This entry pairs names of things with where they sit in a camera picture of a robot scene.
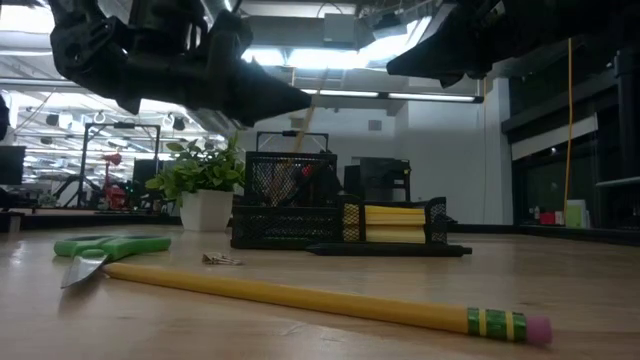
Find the white wall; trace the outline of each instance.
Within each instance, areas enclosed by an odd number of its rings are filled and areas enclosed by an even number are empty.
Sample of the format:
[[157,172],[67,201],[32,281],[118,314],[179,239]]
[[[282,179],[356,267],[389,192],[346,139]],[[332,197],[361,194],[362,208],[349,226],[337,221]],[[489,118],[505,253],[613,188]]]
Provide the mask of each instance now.
[[398,157],[411,162],[412,200],[445,196],[450,216],[481,223],[481,106],[410,102],[407,108],[407,126],[399,127],[396,144]]
[[460,223],[511,223],[511,162],[500,129],[508,82],[500,81],[487,96],[486,129],[482,104],[409,102],[398,113],[395,156],[411,162],[413,201],[445,196]]
[[[369,120],[381,120],[381,131],[369,131]],[[344,177],[344,166],[351,165],[353,157],[390,157],[394,153],[395,118],[387,116],[385,110],[316,109],[309,132],[328,133],[329,150],[338,155],[338,177]],[[260,121],[253,129],[239,135],[239,144],[247,151],[255,151],[257,131],[291,130],[289,115],[278,116]],[[293,138],[274,136],[262,151],[284,151],[293,149]],[[311,139],[305,138],[302,152],[317,153],[320,147]]]
[[[317,109],[310,132],[329,133],[341,180],[352,157],[408,159],[413,201],[445,196],[449,215],[462,224],[511,224],[511,154],[500,129],[509,117],[507,80],[494,81],[486,113],[485,122],[483,104],[436,102],[408,102],[395,118],[383,110]],[[382,120],[382,131],[369,132],[369,120]],[[290,125],[288,115],[258,122],[240,134],[240,145],[255,150],[256,131]],[[291,151],[293,139],[277,139],[265,149]],[[303,151],[319,147],[305,140]]]

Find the scissors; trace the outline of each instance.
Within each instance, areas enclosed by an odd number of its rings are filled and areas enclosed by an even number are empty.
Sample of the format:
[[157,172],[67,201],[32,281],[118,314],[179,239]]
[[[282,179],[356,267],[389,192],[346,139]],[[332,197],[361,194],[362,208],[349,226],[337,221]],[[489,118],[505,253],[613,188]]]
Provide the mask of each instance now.
[[53,246],[56,255],[73,258],[60,288],[87,279],[107,262],[136,254],[166,251],[169,246],[170,238],[149,235],[94,235],[56,241]]

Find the paper clip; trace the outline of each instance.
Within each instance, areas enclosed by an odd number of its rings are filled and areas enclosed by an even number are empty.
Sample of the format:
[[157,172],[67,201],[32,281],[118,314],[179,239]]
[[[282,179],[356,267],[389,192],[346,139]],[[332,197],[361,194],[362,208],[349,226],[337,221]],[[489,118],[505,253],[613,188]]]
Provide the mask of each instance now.
[[202,254],[202,262],[207,265],[243,265],[242,261],[232,259],[218,252]]

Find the scissor blade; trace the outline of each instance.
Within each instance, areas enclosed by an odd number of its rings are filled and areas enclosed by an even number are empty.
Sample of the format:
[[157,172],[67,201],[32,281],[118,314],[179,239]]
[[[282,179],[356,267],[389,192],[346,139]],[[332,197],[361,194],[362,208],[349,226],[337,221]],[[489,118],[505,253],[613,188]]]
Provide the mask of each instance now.
[[83,256],[76,256],[73,258],[73,263],[67,269],[62,278],[61,289],[78,283],[96,272],[102,264],[107,261],[109,255],[102,257],[85,258]]

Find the potted plant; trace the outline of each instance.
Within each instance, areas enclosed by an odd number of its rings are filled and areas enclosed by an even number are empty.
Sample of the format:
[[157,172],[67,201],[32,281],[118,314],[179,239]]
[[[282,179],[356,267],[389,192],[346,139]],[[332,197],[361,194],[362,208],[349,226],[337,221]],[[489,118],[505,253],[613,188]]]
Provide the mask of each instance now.
[[167,144],[178,155],[176,163],[147,181],[146,186],[161,190],[167,199],[176,201],[186,230],[226,229],[234,187],[244,186],[244,164],[238,160],[237,141],[236,134],[226,149],[215,149],[211,143],[201,149],[195,140],[186,147]]

